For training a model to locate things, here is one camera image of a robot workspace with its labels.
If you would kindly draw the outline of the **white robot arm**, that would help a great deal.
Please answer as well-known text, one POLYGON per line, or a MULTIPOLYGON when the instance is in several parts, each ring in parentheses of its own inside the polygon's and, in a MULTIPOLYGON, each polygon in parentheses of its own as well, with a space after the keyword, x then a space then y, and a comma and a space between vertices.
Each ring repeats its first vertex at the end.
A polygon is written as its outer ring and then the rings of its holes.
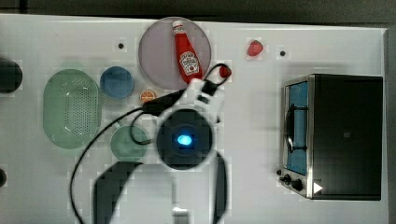
MULTIPOLYGON (((157 118, 154 137, 143 141, 153 144, 160 162, 172 171, 190 171, 205 162, 216 164, 213 217, 218 224, 228 203, 226 161, 215 150, 216 124, 224 93, 219 83, 194 78, 184 90, 143 104, 142 112, 157 118)), ((140 166, 140 160, 118 161, 95 181, 93 224, 109 224, 127 179, 140 166)))

